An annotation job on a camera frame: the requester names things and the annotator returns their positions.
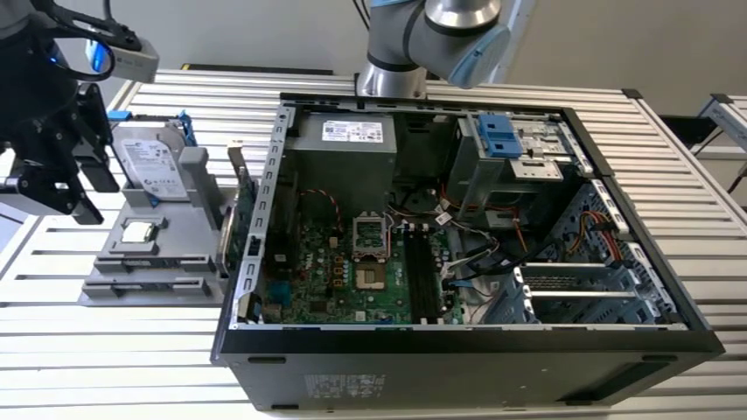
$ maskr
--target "power supply label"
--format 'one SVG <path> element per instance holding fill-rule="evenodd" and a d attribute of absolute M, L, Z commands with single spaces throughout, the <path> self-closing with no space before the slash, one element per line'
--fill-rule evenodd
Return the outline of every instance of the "power supply label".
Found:
<path fill-rule="evenodd" d="M 166 144 L 128 138 L 122 145 L 143 189 L 159 199 L 187 198 L 183 178 Z"/>
<path fill-rule="evenodd" d="M 322 129 L 324 142 L 384 143 L 380 122 L 327 121 Z"/>
<path fill-rule="evenodd" d="M 384 374 L 307 374 L 306 389 L 311 398 L 379 398 Z"/>

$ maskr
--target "open computer tower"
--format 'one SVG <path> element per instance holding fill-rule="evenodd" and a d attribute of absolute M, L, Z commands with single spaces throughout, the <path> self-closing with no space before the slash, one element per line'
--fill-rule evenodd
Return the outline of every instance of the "open computer tower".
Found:
<path fill-rule="evenodd" d="M 214 362 L 259 410 L 607 405 L 725 348 L 570 108 L 284 94 Z"/>

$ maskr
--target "ram slot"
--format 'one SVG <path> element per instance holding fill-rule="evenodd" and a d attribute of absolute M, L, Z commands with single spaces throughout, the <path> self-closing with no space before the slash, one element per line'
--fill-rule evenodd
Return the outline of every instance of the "ram slot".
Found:
<path fill-rule="evenodd" d="M 439 319 L 439 290 L 435 281 L 435 262 L 428 233 L 419 229 L 407 231 L 404 246 L 412 322 L 436 324 Z"/>

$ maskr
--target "robotic arm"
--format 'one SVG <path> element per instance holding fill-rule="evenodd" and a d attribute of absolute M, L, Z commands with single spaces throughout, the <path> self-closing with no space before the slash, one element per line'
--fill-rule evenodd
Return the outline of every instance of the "robotic arm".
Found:
<path fill-rule="evenodd" d="M 499 15 L 501 0 L 371 0 L 368 64 L 358 94 L 424 99 L 427 71 L 474 88 L 510 43 Z"/>
<path fill-rule="evenodd" d="M 95 43 L 102 73 L 68 67 L 55 42 L 63 38 Z M 80 169 L 96 191 L 119 191 L 108 169 L 107 110 L 91 82 L 115 72 L 123 57 L 115 51 L 143 50 L 135 33 L 114 19 L 67 10 L 52 0 L 0 0 L 0 153 L 8 144 L 15 151 L 11 174 L 0 178 L 0 201 L 30 214 L 72 214 L 80 224 L 103 221 L 79 180 Z"/>
<path fill-rule="evenodd" d="M 510 41 L 499 14 L 501 0 L 371 0 L 359 95 L 424 99 L 427 71 L 460 88 L 477 86 Z M 55 42 L 63 38 L 88 40 L 98 73 L 68 67 Z M 112 17 L 98 19 L 54 0 L 0 0 L 0 153 L 7 145 L 15 151 L 0 202 L 30 214 L 72 214 L 80 224 L 103 221 L 79 180 L 82 170 L 96 191 L 119 190 L 94 82 L 111 75 L 151 82 L 156 68 L 154 48 Z"/>

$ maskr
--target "workbench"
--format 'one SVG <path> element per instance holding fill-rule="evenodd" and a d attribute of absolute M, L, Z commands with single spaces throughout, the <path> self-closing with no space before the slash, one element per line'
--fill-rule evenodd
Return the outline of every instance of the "workbench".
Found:
<path fill-rule="evenodd" d="M 162 71 L 128 83 L 111 109 L 175 115 L 187 109 L 219 183 L 236 184 L 224 150 L 243 142 L 262 172 L 280 92 L 352 95 L 350 76 Z M 431 81 L 444 101 L 573 107 L 630 195 L 727 354 L 611 409 L 565 418 L 747 418 L 747 215 L 635 92 L 487 85 L 471 91 Z M 112 172 L 124 180 L 118 163 Z M 0 412 L 8 418 L 262 418 L 234 375 L 212 367 L 220 308 L 84 308 L 76 305 L 122 194 L 90 193 L 100 226 L 30 217 L 0 254 Z M 550 411 L 376 412 L 323 417 L 522 418 Z"/>

